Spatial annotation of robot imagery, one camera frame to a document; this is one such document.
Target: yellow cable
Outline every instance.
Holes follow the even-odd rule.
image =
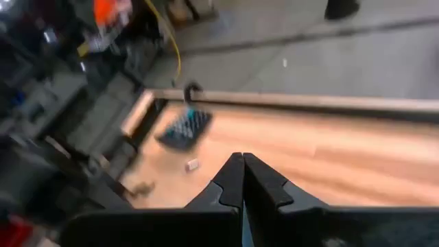
[[[172,46],[174,46],[174,50],[176,51],[178,66],[177,66],[176,75],[174,77],[174,81],[172,82],[173,86],[175,86],[175,83],[177,83],[177,79],[180,77],[180,73],[181,73],[181,57],[180,57],[180,51],[178,50],[176,39],[174,38],[174,35],[172,35],[172,31],[169,28],[168,24],[166,23],[166,20],[157,11],[156,6],[154,6],[154,4],[151,2],[151,0],[145,0],[145,2],[146,2],[146,4],[148,4],[148,6],[150,7],[151,11],[156,16],[157,21],[160,21],[160,20],[163,21],[164,26],[165,26],[165,31],[167,32],[167,35],[169,36],[169,39],[172,42]]]

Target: small debris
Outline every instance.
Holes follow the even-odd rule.
[[[189,161],[185,165],[186,172],[192,172],[193,170],[197,169],[200,166],[200,162],[198,159],[193,159],[192,161]]]
[[[155,182],[151,183],[150,185],[147,185],[146,183],[141,183],[136,185],[136,187],[132,191],[129,191],[129,194],[134,199],[138,196],[147,197],[152,192],[152,190],[154,190],[155,187]]]

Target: orange object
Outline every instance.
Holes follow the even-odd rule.
[[[95,0],[94,10],[96,24],[108,24],[115,17],[116,0]]]

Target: black object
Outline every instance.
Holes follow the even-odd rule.
[[[206,130],[211,119],[211,113],[189,108],[157,140],[170,148],[189,150]]]
[[[44,33],[51,29],[55,36],[60,34],[71,39],[69,25],[76,21],[75,10],[67,0],[16,0],[12,7],[0,14],[0,19],[7,25],[7,35],[20,43],[34,56],[43,55],[42,43]]]
[[[68,208],[56,198],[87,184],[81,168],[55,150],[19,137],[0,137],[0,210],[29,220],[56,224]]]
[[[185,208],[88,213],[60,240],[66,247],[436,246],[439,208],[331,207],[253,154],[234,153]]]
[[[257,246],[435,246],[439,208],[331,207],[253,154],[244,200]]]
[[[244,160],[232,154],[183,209],[103,210],[72,219],[61,246],[241,246]]]
[[[185,0],[185,4],[186,4],[187,8],[189,9],[189,11],[191,12],[193,20],[199,21],[200,14],[198,14],[197,9],[195,8],[195,6],[193,6],[192,2],[190,0]]]
[[[140,37],[148,38],[153,43],[159,43],[163,37],[158,28],[157,17],[150,10],[144,0],[131,0],[133,15],[130,22],[123,28],[122,33],[116,38],[120,45],[127,40],[136,40]]]
[[[336,21],[346,18],[359,10],[356,0],[328,0],[324,13],[326,20]]]
[[[131,206],[125,191],[88,156],[71,156],[45,142],[0,137],[0,216],[18,215],[37,224],[57,226],[84,209]]]

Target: small white object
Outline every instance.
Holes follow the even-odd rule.
[[[186,128],[186,135],[187,135],[189,138],[192,138],[192,137],[193,137],[193,132],[192,132],[192,130],[191,130],[190,128]]]
[[[119,17],[123,26],[128,25],[128,23],[130,22],[130,17],[128,16],[127,12],[120,13]]]
[[[49,35],[47,34],[47,32],[44,32],[43,34],[44,34],[44,39],[46,40],[46,42],[47,42],[47,43],[50,43],[50,37],[49,37]]]
[[[85,72],[86,71],[85,64],[83,62],[81,62],[80,64],[81,64],[82,71]]]
[[[185,165],[186,172],[192,172],[193,170],[197,169],[200,166],[200,162],[197,158],[193,159],[192,161],[189,161]]]

